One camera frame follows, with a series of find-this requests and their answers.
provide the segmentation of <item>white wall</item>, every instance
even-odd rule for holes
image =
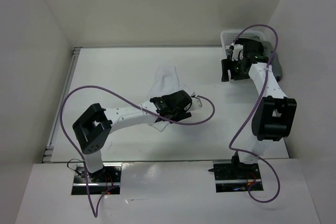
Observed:
[[[279,0],[46,0],[73,46],[220,45],[269,21]]]
[[[45,0],[0,0],[1,223],[14,223],[40,162],[71,59]]]
[[[280,38],[280,85],[298,102],[287,145],[301,159],[321,222],[334,223],[336,0],[281,0],[269,24]]]

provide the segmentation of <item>white basket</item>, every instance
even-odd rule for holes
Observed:
[[[242,31],[241,30],[229,30],[229,31],[222,31],[220,33],[220,40],[222,42],[222,49],[224,56],[226,56],[226,46],[231,45],[231,43],[234,41],[234,39],[237,37],[237,35]],[[266,40],[266,36],[262,31],[254,31],[254,30],[247,30],[244,32],[240,38],[250,38],[253,36],[258,36],[261,41]]]

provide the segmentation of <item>white cloth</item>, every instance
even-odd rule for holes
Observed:
[[[158,67],[154,76],[154,85],[148,93],[148,99],[153,97],[161,97],[163,95],[172,94],[184,90],[190,96],[195,95],[195,92],[192,91],[185,84],[180,83],[178,80],[176,67],[174,66],[161,66]],[[169,124],[169,122],[157,122],[154,124],[149,124],[153,126],[158,131],[163,131],[164,128]]]

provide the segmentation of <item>wire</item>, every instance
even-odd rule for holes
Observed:
[[[275,56],[275,52],[277,50],[277,47],[278,47],[278,43],[279,43],[279,38],[278,38],[278,34],[277,32],[274,30],[273,27],[271,26],[268,26],[268,25],[264,25],[264,24],[256,24],[256,25],[251,25],[251,26],[248,26],[246,27],[244,30],[242,30],[238,35],[237,37],[235,38],[234,42],[236,42],[236,40],[243,34],[243,32],[245,32],[246,30],[252,28],[252,27],[257,27],[257,26],[261,26],[261,27],[267,27],[269,28],[270,30],[272,30],[272,32],[274,33],[275,35],[275,46],[274,46],[274,50],[270,56],[270,58],[268,59],[268,62],[267,62],[267,65],[266,65],[266,76],[265,76],[265,82],[264,82],[264,85],[262,87],[262,90],[260,92],[260,95],[256,101],[256,104],[254,105],[253,109],[251,110],[250,114],[248,115],[247,119],[244,121],[244,123],[241,125],[241,127],[239,128],[239,130],[237,131],[237,133],[234,135],[234,137],[232,138],[232,140],[230,141],[230,144],[229,144],[229,149],[230,150],[233,150],[233,151],[237,151],[237,152],[245,152],[245,153],[248,153],[250,155],[253,155],[255,157],[257,157],[258,159],[260,159],[261,161],[265,162],[270,168],[271,170],[273,171],[276,179],[277,179],[277,183],[278,183],[278,190],[276,192],[276,194],[271,198],[271,199],[268,199],[268,200],[259,200],[257,198],[255,198],[252,194],[251,194],[251,188],[256,185],[256,184],[259,184],[260,182],[258,183],[253,183],[251,184],[249,187],[248,187],[248,194],[250,195],[250,197],[255,200],[256,202],[259,202],[259,203],[269,203],[273,200],[275,200],[278,196],[279,196],[279,193],[280,193],[280,179],[279,179],[279,176],[277,174],[277,172],[275,171],[275,169],[273,168],[273,166],[271,166],[271,164],[266,161],[264,158],[262,157],[259,157],[257,154],[253,153],[253,152],[250,152],[250,151],[247,151],[247,150],[244,150],[244,149],[239,149],[239,148],[233,148],[232,145],[234,143],[234,141],[237,139],[237,137],[239,136],[239,134],[242,132],[242,130],[244,129],[244,127],[246,126],[246,124],[248,123],[248,121],[250,121],[250,119],[252,118],[253,114],[255,113],[255,111],[257,110],[258,106],[259,106],[259,103],[261,102],[262,98],[263,98],[263,95],[264,95],[264,91],[266,89],[266,85],[267,85],[267,80],[268,80],[268,67],[269,65],[271,64],[274,56]]]
[[[248,181],[248,179],[249,179],[249,177],[248,177],[248,174],[246,175],[246,177],[247,177],[247,181],[246,181],[246,187],[248,187],[248,186],[250,186],[250,185],[252,185],[252,184],[254,184],[255,182],[256,182],[256,180],[257,180],[257,177],[256,177],[256,175],[254,175],[253,173],[250,173],[251,175],[252,175],[252,177],[253,177],[253,181],[252,182],[249,182]]]
[[[109,89],[106,89],[106,88],[103,88],[103,87],[100,87],[100,86],[95,86],[95,85],[87,85],[87,86],[81,86],[81,87],[78,87],[74,90],[72,90],[70,93],[67,94],[67,96],[63,99],[62,101],[62,104],[61,104],[61,107],[60,107],[60,112],[59,112],[59,122],[60,122],[60,125],[61,125],[61,128],[62,128],[62,131],[65,135],[65,137],[68,139],[68,141],[70,142],[70,144],[75,148],[75,150],[78,152],[78,154],[80,155],[80,157],[83,159],[83,165],[84,165],[84,177],[85,177],[85,183],[86,183],[86,193],[88,195],[88,200],[89,200],[89,204],[90,204],[90,207],[91,207],[91,210],[92,210],[92,213],[93,213],[93,216],[96,218],[98,217],[98,206],[99,206],[99,203],[101,201],[101,199],[103,198],[103,196],[109,192],[110,190],[116,188],[117,186],[112,186],[110,189],[106,190],[99,198],[98,202],[97,202],[97,205],[96,205],[96,209],[94,209],[94,206],[93,206],[93,203],[92,203],[92,199],[91,199],[91,196],[90,196],[90,188],[89,188],[89,179],[88,179],[88,168],[86,166],[86,162],[85,162],[85,158],[83,156],[83,153],[80,151],[80,149],[76,146],[76,144],[72,141],[71,137],[69,136],[69,134],[67,133],[67,131],[65,130],[65,127],[64,127],[64,123],[63,123],[63,112],[64,112],[64,108],[65,108],[65,104],[67,102],[67,100],[70,98],[70,96],[72,96],[73,93],[79,91],[79,90],[82,90],[82,89],[87,89],[87,88],[93,88],[93,89],[100,89],[100,90],[103,90],[105,92],[108,92],[112,95],[114,95],[115,97],[119,98],[120,100],[128,103],[129,105],[139,109],[139,110],[142,110],[148,114],[151,114],[151,115],[154,115],[156,116],[157,118],[160,118],[162,119],[163,121],[167,121],[167,122],[170,122],[170,123],[175,123],[175,124],[178,124],[178,125],[186,125],[186,126],[192,126],[192,125],[199,125],[199,124],[202,124],[202,123],[205,123],[207,121],[209,121],[215,114],[215,105],[213,104],[213,102],[206,98],[206,97],[203,97],[203,96],[200,96],[198,95],[199,98],[201,99],[204,99],[206,101],[208,101],[210,103],[210,105],[212,106],[212,113],[211,115],[202,120],[202,121],[199,121],[199,122],[195,122],[195,123],[183,123],[183,122],[175,122],[173,120],[170,120],[170,119],[167,119],[163,116],[160,116],[160,115],[157,115],[156,113],[152,112],[152,111],[149,111],[149,110],[146,110],[144,108],[141,108],[140,106],[136,105],[135,103],[127,100],[126,98],[122,97],[121,95],[118,95],[117,93],[109,90]]]
[[[77,173],[78,176],[81,176],[81,173],[80,173],[79,171],[77,171],[77,170],[72,169],[72,168],[69,167],[69,163],[70,163],[71,161],[73,161],[73,160],[77,160],[77,161],[79,161],[79,162],[82,162],[81,160],[79,160],[79,159],[77,159],[77,158],[72,158],[72,159],[70,159],[70,160],[67,162],[67,167],[68,167],[70,170],[73,170],[75,173]]]
[[[110,176],[110,180],[111,180],[111,186],[113,186],[113,180],[112,180],[111,174],[109,174],[109,176]]]

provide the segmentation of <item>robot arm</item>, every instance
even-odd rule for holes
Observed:
[[[222,60],[222,81],[251,78],[260,94],[268,79],[263,98],[252,119],[252,134],[249,137],[247,151],[262,155],[273,141],[279,141],[289,135],[296,110],[295,99],[290,99],[281,90],[272,72],[272,65],[267,68],[268,57],[263,44],[254,39],[238,39],[236,44],[227,49],[227,59]],[[239,152],[234,159],[236,164],[252,165],[257,157]]]
[[[162,97],[151,98],[138,106],[140,109],[133,106],[103,109],[99,103],[95,103],[88,107],[73,124],[72,128],[92,181],[99,179],[104,174],[100,150],[109,134],[137,124],[153,124],[162,121],[142,109],[178,122],[191,117],[190,112],[201,108],[202,103],[199,98],[190,97],[181,90]]]

